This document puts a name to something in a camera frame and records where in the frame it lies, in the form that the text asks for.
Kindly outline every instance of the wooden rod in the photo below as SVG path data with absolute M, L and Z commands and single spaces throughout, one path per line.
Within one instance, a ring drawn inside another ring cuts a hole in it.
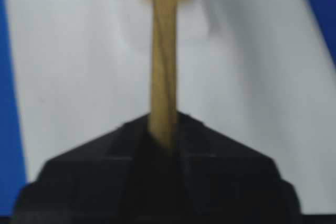
M 153 0 L 152 85 L 149 132 L 168 152 L 175 147 L 177 0 Z

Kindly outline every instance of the wooden dowel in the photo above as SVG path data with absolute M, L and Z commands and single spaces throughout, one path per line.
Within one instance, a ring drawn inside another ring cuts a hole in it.
M 153 0 L 152 87 L 149 132 L 173 152 L 176 110 L 177 0 Z

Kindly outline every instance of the white backdrop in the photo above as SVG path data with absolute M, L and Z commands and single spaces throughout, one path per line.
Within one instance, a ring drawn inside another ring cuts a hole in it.
M 46 159 L 149 110 L 150 47 L 132 33 L 150 27 L 129 1 L 7 0 L 30 180 Z M 202 25 L 179 41 L 180 110 L 272 156 L 305 213 L 336 212 L 336 78 L 306 1 L 190 8 Z

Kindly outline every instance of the wooden stick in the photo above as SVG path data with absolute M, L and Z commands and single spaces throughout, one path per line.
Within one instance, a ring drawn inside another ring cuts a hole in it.
M 176 110 L 177 0 L 153 0 L 152 94 L 149 132 L 173 152 Z

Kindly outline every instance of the light wooden handle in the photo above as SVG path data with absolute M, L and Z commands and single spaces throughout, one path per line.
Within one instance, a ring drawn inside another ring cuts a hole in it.
M 152 95 L 149 132 L 161 146 L 172 152 L 177 125 L 177 0 L 153 1 Z

